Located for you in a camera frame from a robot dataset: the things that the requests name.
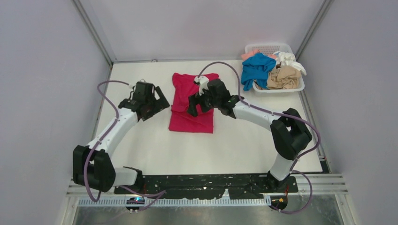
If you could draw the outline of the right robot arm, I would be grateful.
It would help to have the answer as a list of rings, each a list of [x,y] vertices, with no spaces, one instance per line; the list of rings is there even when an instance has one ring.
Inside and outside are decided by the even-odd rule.
[[[280,113],[261,110],[245,102],[243,97],[231,95],[220,79],[195,77],[194,84],[199,87],[199,91],[188,98],[189,115],[197,117],[198,109],[206,113],[217,108],[225,116],[249,121],[271,132],[277,157],[267,173],[265,183],[273,192],[281,192],[287,185],[299,153],[312,140],[312,135],[298,111],[293,108]]]

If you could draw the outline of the magenta t shirt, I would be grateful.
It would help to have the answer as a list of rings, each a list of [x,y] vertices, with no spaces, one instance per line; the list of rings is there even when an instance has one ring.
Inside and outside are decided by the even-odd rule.
[[[175,88],[173,103],[171,105],[170,131],[188,133],[214,132],[214,110],[202,112],[197,106],[198,116],[193,117],[187,113],[189,96],[199,91],[199,86],[194,84],[194,75],[174,73],[172,83]]]

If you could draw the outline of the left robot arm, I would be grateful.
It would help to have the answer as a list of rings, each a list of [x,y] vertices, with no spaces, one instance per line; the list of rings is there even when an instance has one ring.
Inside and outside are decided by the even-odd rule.
[[[115,117],[104,130],[88,144],[73,150],[73,182],[100,192],[112,187],[126,186],[133,194],[144,188],[142,171],[133,167],[114,167],[111,157],[128,131],[140,121],[146,121],[169,108],[170,104],[159,86],[145,81],[129,84],[128,98],[119,105],[106,95],[101,96],[115,111]]]

